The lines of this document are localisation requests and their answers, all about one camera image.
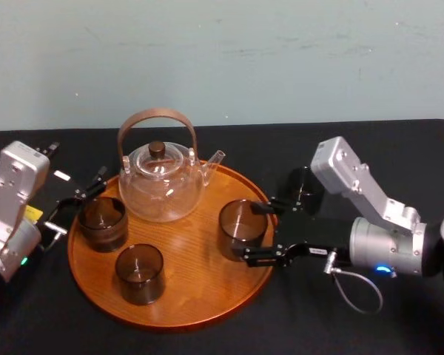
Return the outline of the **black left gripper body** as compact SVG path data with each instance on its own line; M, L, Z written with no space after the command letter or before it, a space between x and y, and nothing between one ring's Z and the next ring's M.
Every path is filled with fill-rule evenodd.
M46 223L56 225L59 213L84 201L84 190L59 170L50 172L44 185L25 207L24 216L38 229L41 240L51 240L56 233Z

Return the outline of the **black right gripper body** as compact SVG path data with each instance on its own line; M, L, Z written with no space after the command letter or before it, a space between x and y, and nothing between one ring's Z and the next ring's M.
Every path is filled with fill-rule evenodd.
M328 257L336 253L336 262L349 266L351 223L292 212L281 217L275 233L275 255L288 261L296 257Z

